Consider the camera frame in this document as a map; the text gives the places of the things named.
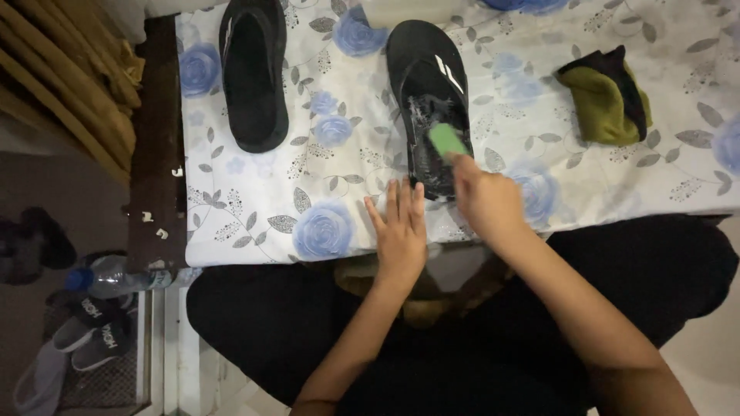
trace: curtain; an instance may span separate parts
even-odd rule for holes
[[[96,0],[0,0],[0,111],[128,186],[144,60]]]

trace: olive green towel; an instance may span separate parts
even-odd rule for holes
[[[558,79],[573,93],[583,140],[626,146],[647,136],[650,101],[625,62],[624,46],[573,61],[558,70]]]

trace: gray floor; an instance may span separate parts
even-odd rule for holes
[[[128,190],[76,155],[0,152],[0,215],[16,219],[43,207],[66,229],[78,254],[125,248]],[[46,271],[28,286],[0,285],[0,415],[14,415],[11,395],[41,346],[44,300],[62,288],[65,271]]]

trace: black pants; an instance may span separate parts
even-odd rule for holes
[[[548,243],[657,347],[687,320],[717,308],[738,266],[721,231],[686,215],[558,232]],[[290,406],[361,301],[334,285],[330,275],[301,265],[222,266],[194,282],[187,311],[208,344]],[[412,361],[418,365],[403,365]],[[580,409],[591,405],[583,365],[519,278],[452,325],[417,331],[397,321],[376,361],[382,362],[391,364],[369,369],[346,396],[348,406],[362,409],[357,413],[369,413],[368,403],[381,395],[392,397],[394,391],[405,392],[395,401],[433,400],[434,392],[450,389],[466,402],[478,394],[490,396],[498,391],[491,386],[511,384],[512,366],[566,403]],[[507,370],[486,371],[492,362]],[[481,385],[489,390],[481,392]]]

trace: plastic water bottle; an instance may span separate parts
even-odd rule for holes
[[[126,258],[107,255],[90,267],[74,269],[64,282],[67,290],[87,291],[98,299],[111,299],[149,289],[163,289],[172,283],[172,275],[161,270],[130,275],[126,273]]]

